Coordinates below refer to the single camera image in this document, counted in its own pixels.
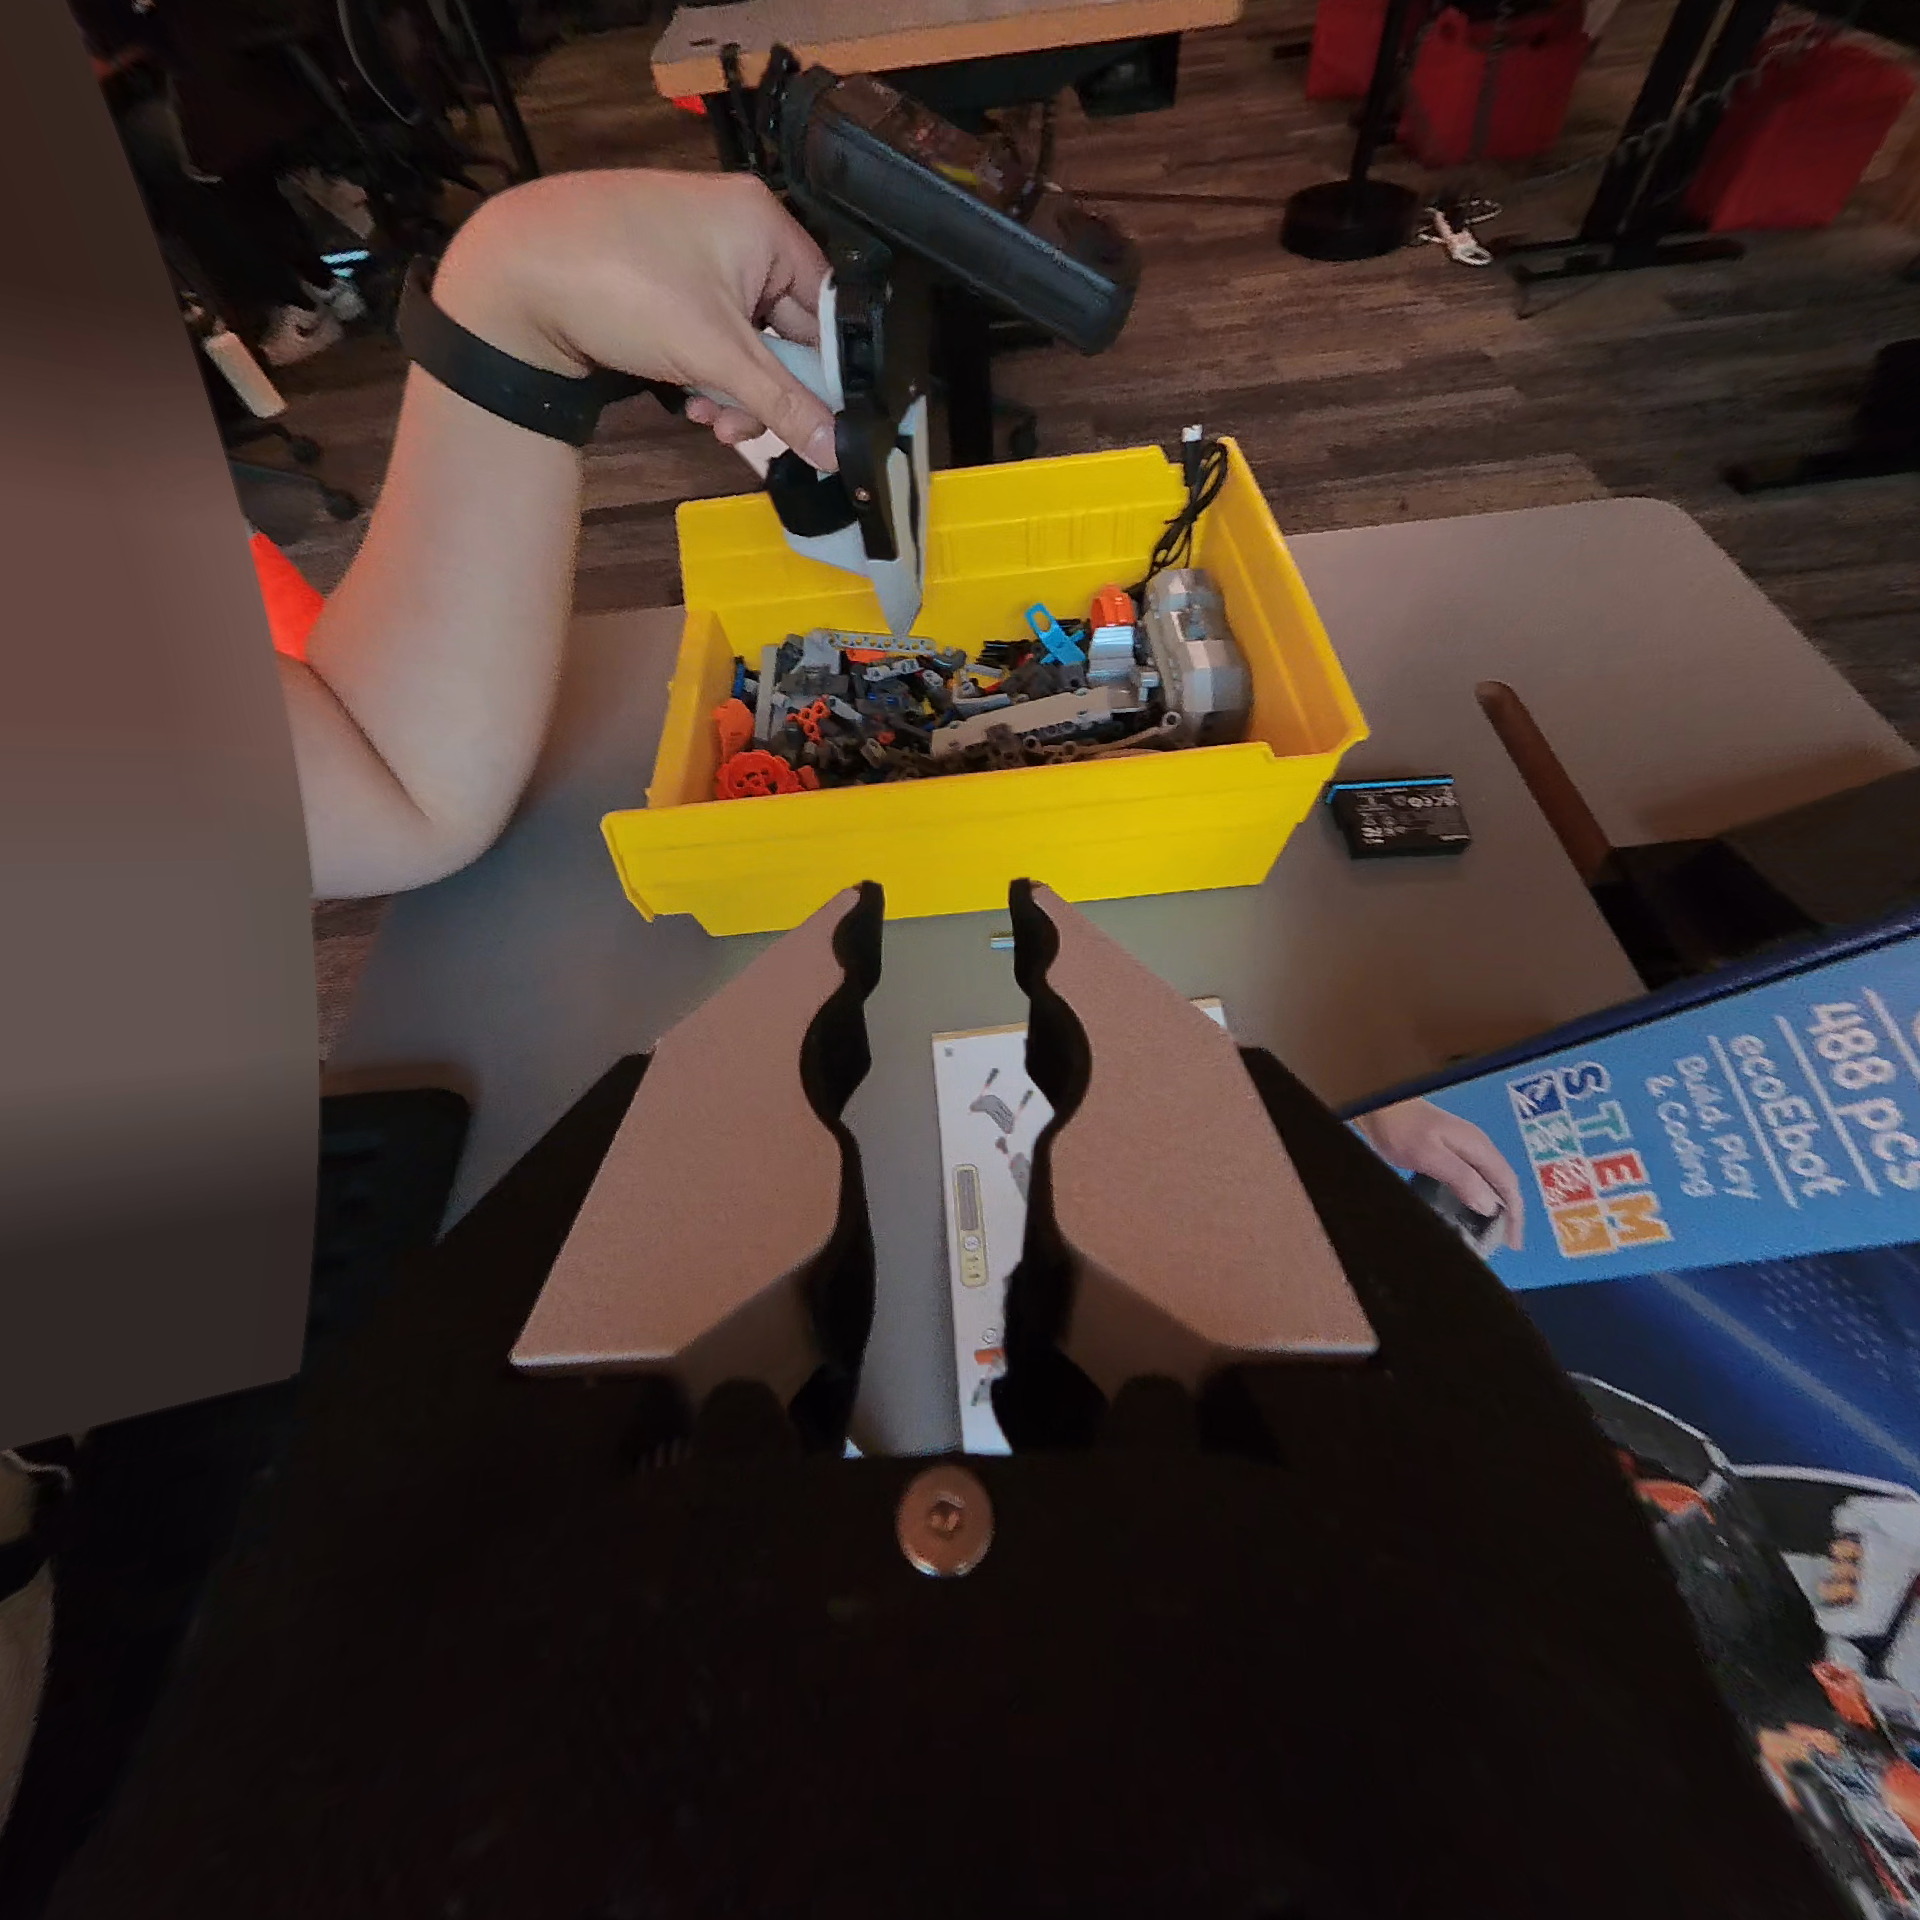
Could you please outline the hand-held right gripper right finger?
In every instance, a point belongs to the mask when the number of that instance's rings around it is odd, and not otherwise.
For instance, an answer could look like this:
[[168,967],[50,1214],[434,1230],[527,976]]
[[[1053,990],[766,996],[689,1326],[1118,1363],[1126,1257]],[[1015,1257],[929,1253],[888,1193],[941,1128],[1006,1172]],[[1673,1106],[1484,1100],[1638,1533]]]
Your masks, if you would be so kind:
[[1001,1307],[1003,1401],[1357,1365],[1378,1335],[1226,1028],[1059,892],[1010,885],[1031,1149]]

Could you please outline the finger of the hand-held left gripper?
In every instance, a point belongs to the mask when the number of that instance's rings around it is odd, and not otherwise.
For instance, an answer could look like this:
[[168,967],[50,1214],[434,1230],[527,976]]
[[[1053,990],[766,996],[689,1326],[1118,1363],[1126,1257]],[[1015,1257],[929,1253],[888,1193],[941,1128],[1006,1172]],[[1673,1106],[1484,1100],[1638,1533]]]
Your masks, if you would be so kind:
[[802,561],[863,578],[881,604],[900,604],[900,561],[870,556],[859,523],[813,537],[792,527],[781,527],[781,536],[787,546]]
[[889,635],[911,635],[927,594],[927,445],[897,445],[885,468],[892,560],[876,561],[876,598]]

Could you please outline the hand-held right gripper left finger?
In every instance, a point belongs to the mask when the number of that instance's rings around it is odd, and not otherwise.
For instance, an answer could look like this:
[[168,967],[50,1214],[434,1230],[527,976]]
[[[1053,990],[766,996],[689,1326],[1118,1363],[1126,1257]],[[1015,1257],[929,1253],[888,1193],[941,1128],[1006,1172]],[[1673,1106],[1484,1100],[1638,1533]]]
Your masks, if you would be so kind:
[[845,1110],[874,1064],[882,910],[874,881],[837,892],[652,1048],[515,1341],[521,1373],[854,1405],[876,1251]]

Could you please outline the pile of building pieces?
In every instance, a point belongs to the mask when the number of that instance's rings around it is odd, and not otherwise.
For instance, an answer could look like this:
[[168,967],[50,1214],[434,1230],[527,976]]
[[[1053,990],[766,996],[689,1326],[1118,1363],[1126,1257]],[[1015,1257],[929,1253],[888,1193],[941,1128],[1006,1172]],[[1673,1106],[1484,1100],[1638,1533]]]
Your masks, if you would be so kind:
[[1256,673],[1200,568],[1162,568],[1130,594],[1140,624],[1088,635],[1088,665],[1036,663],[1033,636],[947,649],[813,629],[736,665],[712,708],[715,802],[1106,762],[1243,737]]

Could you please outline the yellow bin with cable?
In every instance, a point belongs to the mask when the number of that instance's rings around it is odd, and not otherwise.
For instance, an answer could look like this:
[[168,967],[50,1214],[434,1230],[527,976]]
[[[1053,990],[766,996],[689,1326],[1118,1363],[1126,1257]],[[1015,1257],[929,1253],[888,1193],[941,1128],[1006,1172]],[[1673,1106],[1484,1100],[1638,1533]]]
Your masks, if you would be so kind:
[[[1238,744],[787,798],[714,797],[712,713],[732,665],[817,626],[870,632],[879,602],[795,556],[763,493],[685,503],[685,619],[649,804],[602,821],[627,901],[746,937],[798,926],[862,881],[889,919],[1001,910],[1019,878],[1073,902],[1259,885],[1368,728],[1252,468],[1224,447],[1192,561],[1252,676]],[[916,635],[978,650],[1020,636],[1031,604],[1088,612],[1097,588],[1140,584],[1186,496],[1180,457],[1153,445],[933,475]]]

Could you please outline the person's left forearm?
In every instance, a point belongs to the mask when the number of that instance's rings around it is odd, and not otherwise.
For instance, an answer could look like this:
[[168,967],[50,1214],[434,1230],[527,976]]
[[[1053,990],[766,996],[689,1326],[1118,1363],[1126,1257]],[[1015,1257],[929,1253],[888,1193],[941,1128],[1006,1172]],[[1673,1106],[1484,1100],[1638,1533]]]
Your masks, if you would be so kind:
[[299,661],[278,659],[314,901],[472,866],[553,719],[584,455],[411,370],[366,540]]

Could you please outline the person's left hand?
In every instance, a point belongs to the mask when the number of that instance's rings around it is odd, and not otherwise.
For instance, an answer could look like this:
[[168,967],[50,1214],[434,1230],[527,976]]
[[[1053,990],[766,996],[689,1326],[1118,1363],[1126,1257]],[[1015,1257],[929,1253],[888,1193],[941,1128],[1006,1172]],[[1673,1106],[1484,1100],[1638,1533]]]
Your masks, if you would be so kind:
[[587,173],[484,204],[430,297],[530,367],[679,387],[715,440],[773,435],[834,473],[830,405],[766,345],[817,345],[824,285],[823,250],[748,175]]

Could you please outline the wooden side table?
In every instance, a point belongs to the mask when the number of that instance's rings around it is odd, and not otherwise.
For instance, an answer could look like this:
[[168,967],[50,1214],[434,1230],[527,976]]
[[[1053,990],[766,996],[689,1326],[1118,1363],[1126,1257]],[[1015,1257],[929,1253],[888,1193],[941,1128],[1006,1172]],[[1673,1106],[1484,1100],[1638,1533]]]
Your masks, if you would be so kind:
[[746,4],[682,5],[650,54],[662,99],[726,89],[724,51],[755,85],[777,46],[841,74],[1078,51],[1236,24],[1243,4]]

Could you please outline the white instruction booklet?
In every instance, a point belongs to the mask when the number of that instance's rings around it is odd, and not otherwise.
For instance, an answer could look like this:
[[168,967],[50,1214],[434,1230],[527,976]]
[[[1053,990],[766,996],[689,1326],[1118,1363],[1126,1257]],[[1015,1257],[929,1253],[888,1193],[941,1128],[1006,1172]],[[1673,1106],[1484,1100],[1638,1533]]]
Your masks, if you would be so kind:
[[969,1456],[1010,1448],[993,1411],[1003,1297],[1022,1251],[1033,1151],[1053,1118],[1026,1045],[1022,1026],[931,1037],[956,1402]]

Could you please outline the black wristband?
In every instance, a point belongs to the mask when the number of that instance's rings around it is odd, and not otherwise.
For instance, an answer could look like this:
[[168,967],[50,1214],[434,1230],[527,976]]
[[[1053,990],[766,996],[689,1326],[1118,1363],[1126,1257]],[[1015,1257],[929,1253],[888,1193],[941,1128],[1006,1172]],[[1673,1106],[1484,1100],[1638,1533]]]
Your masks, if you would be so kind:
[[510,423],[542,440],[584,450],[600,429],[602,413],[631,398],[661,398],[674,410],[677,387],[661,387],[642,376],[593,370],[561,376],[542,370],[478,334],[457,324],[434,301],[429,264],[414,259],[396,306],[396,340],[414,370],[465,400],[484,416]]

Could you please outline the black floor lamp pole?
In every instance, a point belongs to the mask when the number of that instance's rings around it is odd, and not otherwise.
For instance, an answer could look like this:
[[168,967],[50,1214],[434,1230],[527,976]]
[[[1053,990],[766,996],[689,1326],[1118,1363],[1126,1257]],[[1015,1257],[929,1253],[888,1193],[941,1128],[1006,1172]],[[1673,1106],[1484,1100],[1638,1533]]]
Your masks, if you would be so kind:
[[1405,23],[1413,10],[1415,4],[1389,4],[1383,10],[1376,65],[1345,179],[1327,179],[1288,196],[1280,232],[1288,255],[1350,267],[1395,255],[1413,238],[1423,196],[1405,184],[1372,176],[1378,147],[1394,123],[1394,89],[1403,68]]

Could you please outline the small black blue device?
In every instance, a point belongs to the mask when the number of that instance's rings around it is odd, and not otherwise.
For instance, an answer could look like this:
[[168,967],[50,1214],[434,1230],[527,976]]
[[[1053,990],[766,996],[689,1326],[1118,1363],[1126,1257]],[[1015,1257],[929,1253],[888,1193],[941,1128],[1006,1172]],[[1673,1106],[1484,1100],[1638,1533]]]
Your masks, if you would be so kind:
[[1333,781],[1322,806],[1351,861],[1457,858],[1472,847],[1450,776]]

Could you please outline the blue robot kit box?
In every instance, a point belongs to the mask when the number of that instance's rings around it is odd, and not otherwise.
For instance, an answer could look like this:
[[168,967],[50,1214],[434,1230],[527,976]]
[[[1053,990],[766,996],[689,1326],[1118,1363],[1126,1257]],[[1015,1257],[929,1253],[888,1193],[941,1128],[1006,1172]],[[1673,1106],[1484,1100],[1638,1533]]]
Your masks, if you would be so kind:
[[1574,1379],[1845,1914],[1915,1916],[1915,908],[1346,1122]]

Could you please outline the red bags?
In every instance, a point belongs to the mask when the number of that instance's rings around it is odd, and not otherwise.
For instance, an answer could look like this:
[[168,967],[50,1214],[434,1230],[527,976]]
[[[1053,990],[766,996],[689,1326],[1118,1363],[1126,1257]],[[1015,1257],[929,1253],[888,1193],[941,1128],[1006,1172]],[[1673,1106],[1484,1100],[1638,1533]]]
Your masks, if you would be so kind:
[[[1415,5],[1372,176],[1424,209],[1475,196],[1489,163],[1545,158],[1591,54],[1591,12]],[[1845,212],[1914,101],[1915,5],[1672,5],[1609,150],[1529,179],[1593,179],[1577,230],[1492,251],[1522,285],[1736,261],[1739,236],[1775,213],[1822,227]]]

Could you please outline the orange traffic cone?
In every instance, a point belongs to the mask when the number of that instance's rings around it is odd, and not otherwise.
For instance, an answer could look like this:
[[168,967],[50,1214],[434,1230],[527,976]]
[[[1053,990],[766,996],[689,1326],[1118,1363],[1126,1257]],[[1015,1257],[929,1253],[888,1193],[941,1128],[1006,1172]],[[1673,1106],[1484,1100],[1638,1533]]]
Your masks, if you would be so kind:
[[327,596],[260,527],[249,527],[249,554],[275,653],[304,661],[312,632],[324,615]]

